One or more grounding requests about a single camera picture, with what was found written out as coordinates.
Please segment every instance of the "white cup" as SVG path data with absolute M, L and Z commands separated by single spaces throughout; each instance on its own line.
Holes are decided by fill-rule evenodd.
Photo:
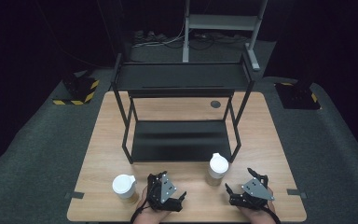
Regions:
M 222 183 L 223 176 L 228 170 L 228 161 L 219 153 L 214 153 L 209 161 L 207 183 L 211 186 L 218 186 Z
M 136 203 L 139 196 L 136 192 L 135 184 L 135 176 L 118 175 L 113 180 L 112 188 L 123 203 Z

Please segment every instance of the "metal bracket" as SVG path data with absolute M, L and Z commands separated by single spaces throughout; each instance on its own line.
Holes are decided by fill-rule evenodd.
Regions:
M 269 191 L 263 186 L 263 184 L 255 177 L 241 187 L 246 193 L 250 194 L 253 197 L 266 199 L 269 201 L 275 200 L 274 196 L 272 196 Z
M 167 174 L 164 174 L 161 178 L 161 203 L 167 202 L 167 200 L 176 192 L 176 186 L 173 185 Z

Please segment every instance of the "wooden tabletop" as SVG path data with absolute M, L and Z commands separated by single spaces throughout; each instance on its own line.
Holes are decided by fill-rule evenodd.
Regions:
M 127 94 L 122 92 L 121 97 L 128 109 Z M 235 93 L 235 110 L 238 110 L 242 97 L 243 92 Z M 224 108 L 211 108 L 212 100 L 223 102 L 222 105 L 225 101 L 210 98 L 137 99 L 135 105 L 142 119 L 213 119 L 213 116 L 221 116 Z M 227 128 L 227 131 L 229 136 L 233 136 L 232 130 Z M 171 213 L 164 222 L 244 222 L 247 219 L 228 203 L 224 183 L 228 183 L 235 193 L 242 193 L 241 185 L 252 178 L 247 171 L 250 167 L 268 176 L 268 186 L 274 192 L 274 205 L 280 220 L 304 221 L 307 215 L 300 197 L 287 194 L 288 189 L 296 189 L 296 183 L 262 93 L 251 93 L 239 124 L 239 133 L 242 142 L 240 152 L 229 165 L 222 184 L 217 187 L 209 186 L 205 181 L 208 169 L 208 162 L 205 161 L 129 164 L 121 147 L 124 123 L 115 95 L 108 92 L 103 98 L 76 183 L 75 192 L 84 193 L 84 197 L 72 199 L 67 217 L 71 221 L 129 221 L 135 204 L 124 204 L 113 192 L 114 178 L 122 174 L 135 175 L 137 192 L 142 193 L 149 174 L 167 171 L 177 187 L 172 198 L 178 198 L 184 191 L 187 195 L 182 202 L 183 210 Z M 234 137 L 229 140 L 231 146 L 236 146 Z

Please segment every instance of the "human hand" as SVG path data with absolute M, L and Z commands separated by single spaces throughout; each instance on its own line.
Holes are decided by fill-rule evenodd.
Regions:
M 268 188 L 268 191 L 271 195 L 273 195 L 272 189 Z M 275 213 L 275 207 L 272 201 L 268 201 L 267 204 L 269 210 Z M 239 206 L 237 207 L 238 209 L 240 209 L 241 213 L 243 213 L 246 217 L 249 218 L 249 221 L 252 224 L 275 224 L 275 221 L 272 216 L 263 210 L 253 210 L 250 208 Z
M 136 208 L 142 206 L 147 197 L 147 186 L 142 191 L 141 201 L 138 202 Z M 169 215 L 171 211 L 155 211 L 150 207 L 149 202 L 145 203 L 145 209 L 141 214 L 136 217 L 134 224 L 159 224 L 162 219 L 164 219 L 167 215 Z

